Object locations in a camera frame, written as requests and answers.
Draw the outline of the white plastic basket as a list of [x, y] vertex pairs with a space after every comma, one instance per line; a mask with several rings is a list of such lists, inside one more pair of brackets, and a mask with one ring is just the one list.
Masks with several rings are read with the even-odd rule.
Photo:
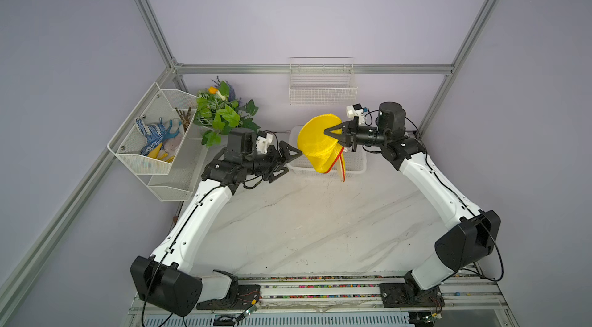
[[[302, 126], [295, 126], [288, 138], [288, 143], [296, 147], [297, 146], [297, 139], [300, 131], [302, 130]], [[354, 178], [359, 174], [364, 174], [367, 168], [367, 157], [365, 151], [357, 150], [356, 152], [345, 151], [344, 158], [345, 162], [345, 177], [347, 179]], [[288, 163], [288, 168], [290, 171], [294, 172], [295, 174], [300, 175], [309, 175], [309, 176], [317, 176], [317, 177], [331, 177], [341, 179], [342, 174], [340, 173], [340, 163], [337, 162], [336, 165], [329, 171], [327, 174], [321, 174], [317, 172], [313, 166], [311, 165], [310, 161], [305, 157], [301, 156], [292, 162]]]

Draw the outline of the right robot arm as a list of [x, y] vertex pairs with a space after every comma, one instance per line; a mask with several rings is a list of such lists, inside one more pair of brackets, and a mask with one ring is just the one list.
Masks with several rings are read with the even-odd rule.
[[407, 134], [403, 107], [394, 102], [379, 105], [373, 125], [353, 117], [331, 123], [324, 134], [352, 151], [373, 147], [407, 177], [434, 207], [446, 227], [434, 251], [422, 265], [406, 275], [408, 290], [419, 294], [438, 287], [467, 265], [499, 254], [496, 243], [501, 219], [493, 210], [484, 211], [462, 194], [435, 165], [423, 142]]

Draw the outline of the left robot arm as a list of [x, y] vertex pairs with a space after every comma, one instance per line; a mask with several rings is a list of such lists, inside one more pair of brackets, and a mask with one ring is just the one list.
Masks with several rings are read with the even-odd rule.
[[149, 257], [138, 256], [130, 274], [139, 298], [185, 317], [197, 305], [210, 301], [234, 304], [238, 280], [233, 274], [197, 270], [198, 251], [216, 217], [237, 189], [249, 179], [272, 183], [288, 173], [288, 163], [302, 152], [271, 133], [237, 128], [205, 166], [197, 191], [171, 232]]

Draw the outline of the brown twigs in shelf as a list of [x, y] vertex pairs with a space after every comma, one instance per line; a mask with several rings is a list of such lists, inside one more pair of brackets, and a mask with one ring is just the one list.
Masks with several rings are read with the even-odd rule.
[[193, 121], [192, 108], [189, 107], [186, 110], [176, 108], [175, 111], [177, 112], [177, 115], [183, 125], [184, 131], [187, 132], [187, 130], [189, 129], [189, 127]]

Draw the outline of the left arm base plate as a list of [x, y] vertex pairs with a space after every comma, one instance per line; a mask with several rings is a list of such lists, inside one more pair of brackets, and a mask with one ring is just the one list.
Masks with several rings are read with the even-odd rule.
[[196, 310], [237, 310], [243, 311], [258, 302], [261, 297], [260, 285], [234, 285], [224, 299], [214, 299], [196, 305]]

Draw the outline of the artificial green plant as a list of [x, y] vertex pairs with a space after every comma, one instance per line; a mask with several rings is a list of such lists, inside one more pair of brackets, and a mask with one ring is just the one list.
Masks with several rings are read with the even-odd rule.
[[236, 128], [259, 131], [254, 122], [259, 110], [254, 100], [244, 103], [236, 96], [233, 86], [217, 77], [214, 85], [197, 94], [194, 124], [204, 128], [202, 144], [212, 147], [221, 143]]

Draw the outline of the white cloth in shelf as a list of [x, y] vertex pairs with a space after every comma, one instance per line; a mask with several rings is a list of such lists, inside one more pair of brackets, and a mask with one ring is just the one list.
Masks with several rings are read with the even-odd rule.
[[176, 137], [168, 139], [164, 142], [163, 151], [167, 154], [165, 161], [171, 163], [177, 152], [180, 149], [180, 145], [183, 141], [183, 135], [177, 134]]

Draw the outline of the yellow mesh laundry bag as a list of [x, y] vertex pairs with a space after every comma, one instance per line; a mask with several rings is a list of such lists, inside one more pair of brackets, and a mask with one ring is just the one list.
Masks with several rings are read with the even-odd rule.
[[346, 180], [344, 152], [345, 148], [335, 138], [336, 133], [325, 130], [342, 123], [334, 114], [324, 114], [312, 118], [303, 126], [298, 135], [298, 149], [311, 163], [314, 170], [321, 174], [328, 174], [338, 166], [337, 172], [342, 182]]

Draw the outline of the white mesh corner shelf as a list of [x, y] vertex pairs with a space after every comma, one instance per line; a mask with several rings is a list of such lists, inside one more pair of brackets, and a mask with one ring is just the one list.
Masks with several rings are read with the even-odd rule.
[[161, 202], [188, 200], [207, 152], [196, 114], [197, 97], [154, 83], [107, 149]]

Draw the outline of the teal garden rake yellow handle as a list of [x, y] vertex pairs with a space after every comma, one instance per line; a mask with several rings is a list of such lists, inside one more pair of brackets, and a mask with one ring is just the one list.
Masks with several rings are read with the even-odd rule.
[[147, 149], [146, 156], [155, 160], [172, 163], [183, 140], [182, 129], [183, 125], [180, 120], [171, 120], [170, 128], [165, 129], [166, 133], [163, 135], [162, 140], [159, 143], [151, 143]]

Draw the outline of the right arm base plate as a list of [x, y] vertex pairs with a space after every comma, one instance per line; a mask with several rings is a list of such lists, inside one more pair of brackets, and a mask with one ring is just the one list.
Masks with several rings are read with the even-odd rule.
[[379, 292], [385, 308], [444, 307], [439, 287], [422, 290], [406, 283], [382, 283], [379, 285]]

